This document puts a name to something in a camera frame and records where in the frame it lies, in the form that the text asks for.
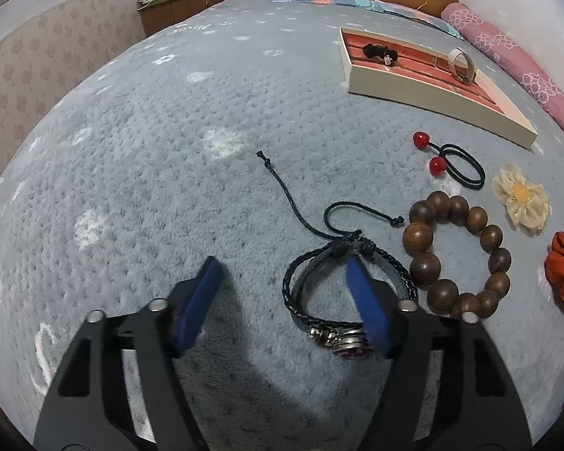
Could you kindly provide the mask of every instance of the gray bedspread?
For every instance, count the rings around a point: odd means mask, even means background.
[[[443,52],[465,47],[537,128],[532,150],[426,110],[349,95],[339,26]],[[417,130],[471,152],[487,185],[476,192],[432,178],[431,154],[411,142]],[[564,230],[563,132],[494,63],[443,32],[361,9],[268,0],[226,1],[134,45],[65,96],[4,172],[0,404],[21,432],[33,437],[46,388],[87,312],[135,311],[214,255],[227,281],[178,365],[212,449],[354,449],[389,363],[340,361],[292,324],[282,276],[323,241],[293,216],[255,156],[261,149],[321,228],[323,209],[338,200],[406,217],[413,202],[442,189],[487,209],[513,261],[511,291],[485,326],[538,439],[564,401],[564,315],[543,272],[552,235]],[[552,199],[537,236],[513,230],[493,197],[490,178],[505,162]],[[361,227],[408,265],[401,230],[351,210],[333,222]],[[487,256],[468,232],[440,225],[434,248],[443,277],[462,291],[482,288]],[[356,320],[341,267],[319,276],[310,311]],[[128,365],[138,432],[150,436]],[[423,415],[421,428],[429,424]]]

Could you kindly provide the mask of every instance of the beige patterned wallpaper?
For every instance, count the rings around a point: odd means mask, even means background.
[[[136,0],[70,0],[0,42],[0,175],[67,92],[144,39]]]

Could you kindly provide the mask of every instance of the hair tie with red beads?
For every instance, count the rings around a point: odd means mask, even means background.
[[[423,151],[428,146],[438,151],[438,155],[432,158],[428,165],[431,175],[439,176],[443,172],[447,171],[449,176],[466,188],[480,190],[483,186],[485,186],[485,170],[476,159],[474,159],[461,147],[456,146],[455,144],[444,144],[439,147],[430,141],[430,136],[426,132],[416,132],[413,136],[413,141],[420,151]],[[473,180],[460,173],[451,161],[449,161],[447,156],[457,156],[462,158],[476,170],[480,179]]]

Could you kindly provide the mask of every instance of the pink pillow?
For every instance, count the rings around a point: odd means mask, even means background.
[[[564,131],[564,93],[524,49],[462,3],[449,4],[441,18],[514,78]]]

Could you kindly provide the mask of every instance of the wooden bead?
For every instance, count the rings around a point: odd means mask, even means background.
[[[414,255],[422,253],[432,246],[432,230],[422,222],[409,224],[403,231],[403,247]]]
[[[433,253],[419,253],[409,265],[415,284],[424,288],[432,285],[441,274],[441,262]]]
[[[444,222],[449,216],[451,211],[451,203],[449,197],[444,192],[432,192],[426,199],[430,205],[435,209],[437,222]]]
[[[409,209],[410,222],[422,222],[430,226],[430,224],[434,223],[436,216],[437,212],[434,207],[426,200],[414,203]]]
[[[449,220],[451,220],[456,226],[465,225],[466,219],[468,218],[468,212],[470,211],[470,206],[468,201],[461,196],[455,195],[449,199],[450,213]]]
[[[495,290],[483,290],[476,294],[476,298],[481,303],[479,311],[476,313],[481,319],[491,317],[499,305],[499,295]]]
[[[512,255],[506,248],[497,248],[489,256],[489,271],[505,273],[512,264]]]
[[[457,285],[451,280],[440,279],[428,289],[426,302],[434,313],[446,314],[453,308],[458,297]]]
[[[486,226],[481,232],[481,246],[482,248],[490,253],[496,250],[502,245],[503,242],[503,232],[494,224]]]
[[[482,207],[472,207],[466,218],[466,229],[477,236],[487,225],[487,212]]]
[[[473,294],[459,294],[458,301],[451,309],[449,315],[454,319],[459,319],[463,312],[474,312],[478,313],[481,309],[481,303],[478,298]]]
[[[502,299],[508,294],[509,287],[510,287],[509,276],[501,272],[492,274],[487,280],[487,282],[485,283],[485,290],[493,290],[497,292],[500,299]]]

